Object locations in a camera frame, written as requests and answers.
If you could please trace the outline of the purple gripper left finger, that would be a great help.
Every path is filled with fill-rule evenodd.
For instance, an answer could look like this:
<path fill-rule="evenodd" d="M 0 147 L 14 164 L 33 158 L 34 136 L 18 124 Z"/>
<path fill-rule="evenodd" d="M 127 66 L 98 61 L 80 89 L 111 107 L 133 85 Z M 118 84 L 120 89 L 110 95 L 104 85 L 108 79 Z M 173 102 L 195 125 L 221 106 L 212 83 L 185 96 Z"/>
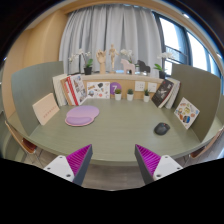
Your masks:
<path fill-rule="evenodd" d="M 57 156 L 44 170 L 81 186 L 92 154 L 92 145 L 87 145 L 68 156 Z"/>

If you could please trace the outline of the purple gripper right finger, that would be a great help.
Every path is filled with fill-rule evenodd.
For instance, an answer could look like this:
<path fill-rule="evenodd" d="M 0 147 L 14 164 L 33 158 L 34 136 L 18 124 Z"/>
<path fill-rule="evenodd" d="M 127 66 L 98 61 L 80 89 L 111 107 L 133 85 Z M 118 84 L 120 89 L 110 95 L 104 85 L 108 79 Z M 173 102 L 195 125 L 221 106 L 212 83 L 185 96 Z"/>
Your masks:
<path fill-rule="evenodd" d="M 159 156 L 153 151 L 136 144 L 135 157 L 145 184 L 152 183 L 182 169 L 169 155 Z"/>

